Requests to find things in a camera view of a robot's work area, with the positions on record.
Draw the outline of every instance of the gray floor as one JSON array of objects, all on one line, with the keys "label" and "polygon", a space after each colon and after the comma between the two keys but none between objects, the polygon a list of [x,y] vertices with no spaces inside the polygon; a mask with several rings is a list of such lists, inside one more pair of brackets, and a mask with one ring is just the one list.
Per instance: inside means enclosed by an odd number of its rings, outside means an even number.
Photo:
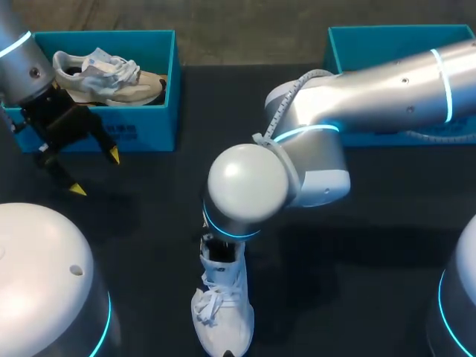
[{"label": "gray floor", "polygon": [[34,31],[175,29],[191,65],[320,61],[336,25],[468,24],[474,0],[13,0]]}]

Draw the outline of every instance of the shoe lace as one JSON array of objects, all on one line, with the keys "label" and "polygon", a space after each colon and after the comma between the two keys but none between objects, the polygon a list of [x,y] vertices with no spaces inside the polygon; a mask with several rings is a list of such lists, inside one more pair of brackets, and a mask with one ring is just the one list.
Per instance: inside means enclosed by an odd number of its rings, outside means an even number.
[{"label": "shoe lace", "polygon": [[239,273],[232,286],[215,284],[202,275],[203,283],[208,287],[199,302],[193,307],[197,319],[203,324],[214,325],[214,318],[221,307],[236,306],[242,297],[240,287],[241,274]]},{"label": "shoe lace", "polygon": [[104,74],[104,77],[114,77],[116,81],[113,83],[113,86],[118,83],[136,83],[141,67],[138,66],[134,61],[126,61],[122,57],[113,56],[112,62],[114,64],[114,71],[112,73]]}]

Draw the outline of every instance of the shoe sole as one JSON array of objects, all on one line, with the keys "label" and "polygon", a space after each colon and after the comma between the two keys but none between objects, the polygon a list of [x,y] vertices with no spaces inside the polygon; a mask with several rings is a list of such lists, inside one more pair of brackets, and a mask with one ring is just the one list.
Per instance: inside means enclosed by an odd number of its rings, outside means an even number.
[{"label": "shoe sole", "polygon": [[68,94],[70,95],[73,100],[78,103],[78,104],[93,104],[96,106],[146,106],[146,105],[158,105],[164,104],[165,102],[165,91],[162,91],[159,96],[157,97],[152,97],[152,98],[147,98],[144,100],[138,100],[135,102],[116,102],[113,100],[105,100],[103,102],[98,102],[97,100],[94,100],[94,98],[89,94],[89,93],[84,93],[81,91],[72,91],[72,90],[66,90]]},{"label": "shoe sole", "polygon": [[[254,336],[254,309],[253,309],[253,306],[252,306],[250,303],[249,303],[248,305],[250,306],[251,319],[252,319],[252,321],[253,321],[252,328],[251,328],[251,338],[250,338],[250,341],[248,342],[248,346],[246,346],[246,349],[245,349],[245,351],[243,352],[243,354],[240,355],[240,356],[236,356],[236,357],[242,357],[242,356],[244,356],[244,355],[248,352],[248,350],[249,350],[249,348],[250,348],[250,346],[251,346],[251,342],[253,341],[253,336]],[[194,311],[193,311],[193,303],[190,305],[190,307],[191,307],[192,318],[193,318],[193,313],[194,313]],[[200,340],[199,332],[196,330],[196,325],[195,325],[195,324],[193,324],[193,328],[195,329],[196,337],[199,338],[199,341],[200,341],[200,344],[202,345],[202,348],[205,350],[205,352],[206,352],[209,356],[212,356],[212,357],[213,357],[213,355],[210,353],[210,351],[207,350],[207,349],[205,348],[205,346],[203,345],[202,340]]]}]

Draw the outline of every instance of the blue led ring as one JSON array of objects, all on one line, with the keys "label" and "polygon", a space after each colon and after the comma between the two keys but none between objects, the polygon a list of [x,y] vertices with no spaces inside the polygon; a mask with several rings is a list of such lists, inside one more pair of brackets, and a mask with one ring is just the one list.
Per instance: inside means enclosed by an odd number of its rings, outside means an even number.
[{"label": "blue led ring", "polygon": [[205,203],[203,204],[203,211],[205,212],[205,216],[207,217],[207,221],[208,221],[218,232],[220,232],[221,234],[224,234],[225,236],[231,237],[231,238],[233,238],[233,239],[243,240],[243,239],[252,237],[252,236],[258,234],[259,232],[261,232],[261,231],[257,231],[257,232],[254,232],[254,233],[252,233],[252,234],[245,234],[245,235],[242,235],[242,236],[237,236],[237,235],[235,235],[235,234],[230,234],[230,233],[225,232],[224,230],[220,229],[217,225],[215,225],[215,223],[213,223],[213,221],[212,221],[212,220],[210,219],[210,217],[208,216],[208,212],[207,212],[207,208],[205,207]]},{"label": "blue led ring", "polygon": [[445,313],[443,312],[443,305],[441,304],[441,285],[443,283],[443,277],[445,276],[445,272],[441,275],[440,279],[440,285],[438,286],[438,305],[440,306],[440,313],[441,313],[441,318],[443,319],[443,323],[446,326],[446,329],[448,330],[450,336],[453,338],[454,342],[458,345],[458,347],[468,356],[468,357],[473,357],[473,355],[468,352],[468,350],[461,344],[461,342],[457,339],[457,337],[454,335],[453,331],[451,330],[451,327],[448,324],[448,321],[446,320]]},{"label": "blue led ring", "polygon": [[104,340],[106,339],[107,331],[109,329],[109,324],[111,323],[112,303],[111,303],[111,297],[109,296],[109,293],[107,293],[107,298],[109,300],[109,313],[107,315],[106,327],[104,327],[103,335],[101,336],[101,339],[97,343],[96,348],[94,348],[94,350],[92,351],[91,355],[89,355],[89,357],[94,357],[95,355],[97,355],[97,352],[99,351],[99,349],[103,345]]},{"label": "blue led ring", "polygon": [[451,86],[449,84],[448,73],[445,70],[445,65],[443,64],[443,59],[437,50],[431,50],[431,53],[434,55],[434,58],[437,59],[438,69],[440,70],[441,77],[443,79],[443,85],[445,86],[446,92],[446,105],[448,107],[448,114],[446,115],[445,123],[449,123],[453,118],[453,97],[451,95]]},{"label": "blue led ring", "polygon": [[335,125],[329,125],[329,124],[315,124],[315,125],[308,125],[308,126],[301,126],[297,129],[289,130],[288,132],[284,132],[281,135],[278,135],[274,141],[279,143],[280,141],[289,138],[290,136],[299,134],[300,132],[308,132],[309,130],[316,130],[316,129],[329,129],[329,130],[334,130],[336,132],[339,132],[339,128]]},{"label": "blue led ring", "polygon": [[23,45],[25,42],[27,42],[27,40],[31,37],[31,32],[28,31],[25,35],[23,35],[22,37],[20,37],[19,40],[17,40],[15,43],[13,43],[12,45],[8,46],[7,48],[5,48],[4,50],[1,50],[0,51],[0,58],[8,55],[11,51],[13,50],[16,50],[18,47],[20,47],[21,45]]}]

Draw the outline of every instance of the black table surface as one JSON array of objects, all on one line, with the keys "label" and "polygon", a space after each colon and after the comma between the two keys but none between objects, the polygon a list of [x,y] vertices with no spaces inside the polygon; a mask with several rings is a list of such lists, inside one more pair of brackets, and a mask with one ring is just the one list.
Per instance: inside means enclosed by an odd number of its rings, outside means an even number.
[{"label": "black table surface", "polygon": [[[90,242],[127,357],[203,356],[190,315],[202,273],[199,191],[224,149],[266,123],[276,85],[309,65],[184,68],[173,153],[62,162],[88,197],[58,192],[0,129],[0,202],[66,215]],[[424,320],[442,268],[476,213],[476,147],[347,149],[351,194],[288,210],[248,244],[256,313],[249,356],[425,356]]]}]

